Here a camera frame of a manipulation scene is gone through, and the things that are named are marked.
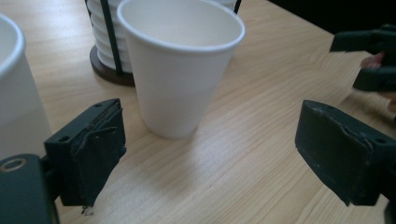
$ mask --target wood grain surface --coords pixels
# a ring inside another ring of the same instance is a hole
[[[329,53],[332,35],[265,0],[244,0],[247,34],[195,133],[163,139],[145,126],[134,88],[102,80],[89,53],[82,0],[2,0],[24,31],[26,55],[56,132],[88,106],[120,98],[127,154],[93,216],[57,206],[62,223],[384,223],[388,200],[345,206],[294,145],[304,99],[333,105],[396,137],[376,93],[351,85],[363,52]]]

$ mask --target cup base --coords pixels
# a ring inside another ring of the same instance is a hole
[[[134,87],[134,74],[132,73],[122,73],[118,74],[116,70],[111,69],[104,64],[102,64],[99,60],[97,54],[97,47],[93,46],[90,52],[90,59],[93,71],[101,78],[106,81],[119,84],[122,86],[133,86]]]

